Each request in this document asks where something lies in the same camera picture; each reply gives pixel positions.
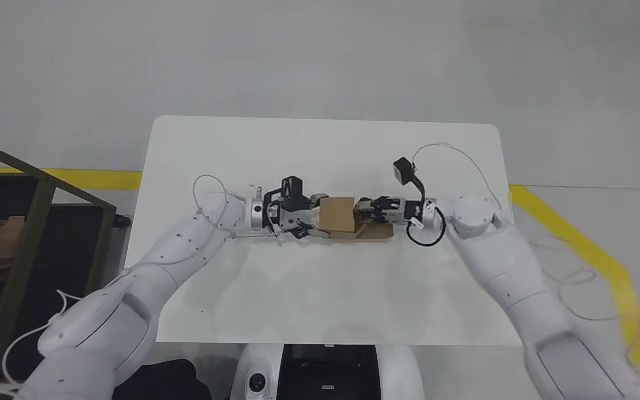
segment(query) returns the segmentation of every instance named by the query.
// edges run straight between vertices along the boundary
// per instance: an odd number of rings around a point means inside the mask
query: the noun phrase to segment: cardboard box
[[[22,216],[9,217],[7,221],[0,221],[0,260],[13,258],[23,227],[24,217]]]
[[[353,197],[327,197],[320,200],[318,228],[332,239],[381,240],[393,237],[393,225],[363,223],[353,212]]]

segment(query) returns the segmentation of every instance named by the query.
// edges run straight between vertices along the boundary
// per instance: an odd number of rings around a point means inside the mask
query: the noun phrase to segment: black panel
[[[375,346],[286,345],[278,400],[380,400]]]
[[[38,180],[29,175],[0,174],[0,219],[27,215]]]
[[[53,314],[60,311],[62,300],[56,289],[71,295],[84,295],[102,213],[102,208],[91,205],[51,206],[14,338],[46,324]],[[30,335],[11,350],[8,366],[14,378],[26,379],[42,360],[37,349],[40,334]]]

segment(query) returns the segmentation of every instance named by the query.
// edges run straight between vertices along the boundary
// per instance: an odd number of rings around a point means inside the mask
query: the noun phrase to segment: yellow floor stripe
[[[51,175],[82,189],[138,190],[142,179],[140,171],[104,171],[82,169],[44,169]],[[0,173],[12,173],[12,168],[0,168]],[[573,227],[560,214],[540,198],[520,185],[510,185],[514,204],[525,210],[552,234],[564,240],[587,264],[595,268],[609,283],[613,301],[620,315],[620,327],[627,345],[631,345],[638,328],[637,296],[629,271],[606,251]],[[632,358],[640,365],[640,346],[632,352]]]
[[[640,346],[634,343],[638,329],[638,303],[627,268],[574,228],[526,187],[510,185],[510,191],[514,204],[529,213],[553,235],[565,241],[578,256],[607,280],[618,315],[625,316],[620,319],[622,335],[627,346],[634,345],[631,358],[635,364],[640,365]]]
[[[140,171],[107,171],[90,169],[43,168],[56,178],[81,189],[138,190],[142,180]],[[19,172],[13,168],[0,168],[0,173]]]

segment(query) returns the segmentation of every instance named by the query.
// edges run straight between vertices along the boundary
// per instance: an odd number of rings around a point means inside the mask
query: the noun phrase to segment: white table
[[[490,125],[255,118],[158,118],[153,126],[126,266],[190,215],[194,178],[218,176],[251,195],[297,175],[309,195],[417,198],[392,163],[426,143],[470,154],[509,213],[498,131]],[[486,194],[457,152],[416,160],[429,196]],[[215,182],[202,182],[217,189]],[[161,342],[504,344],[519,340],[448,242],[425,249],[401,230],[385,243],[238,239],[225,245],[162,311]]]

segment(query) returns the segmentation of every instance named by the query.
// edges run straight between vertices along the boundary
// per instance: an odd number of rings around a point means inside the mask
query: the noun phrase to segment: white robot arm
[[[38,341],[44,360],[19,396],[110,399],[147,357],[164,304],[220,250],[244,215],[240,198],[210,193],[202,213],[178,222],[140,262],[51,324]]]
[[[257,214],[251,215],[252,222],[273,225],[273,218],[266,214],[270,203],[251,204]],[[302,208],[314,206],[307,203]],[[415,208],[418,202],[409,203],[406,209]],[[374,213],[377,217],[415,218],[398,215],[400,203],[381,204],[389,209]],[[433,224],[435,214],[426,214],[425,225]],[[544,399],[640,398],[632,368],[622,357],[589,343],[569,323],[528,243],[490,202],[461,198],[445,214],[447,233],[471,274],[503,308],[520,335],[527,371]],[[52,323],[38,342],[45,358],[19,396],[109,399],[113,388],[144,362],[166,301],[215,255],[244,215],[244,200],[209,194],[202,213],[179,222],[138,264]],[[313,232],[308,224],[302,228],[292,232],[301,237]]]
[[[527,372],[543,399],[640,398],[633,369],[569,322],[533,250],[487,199],[460,198],[448,220],[448,236],[471,275],[518,332]]]

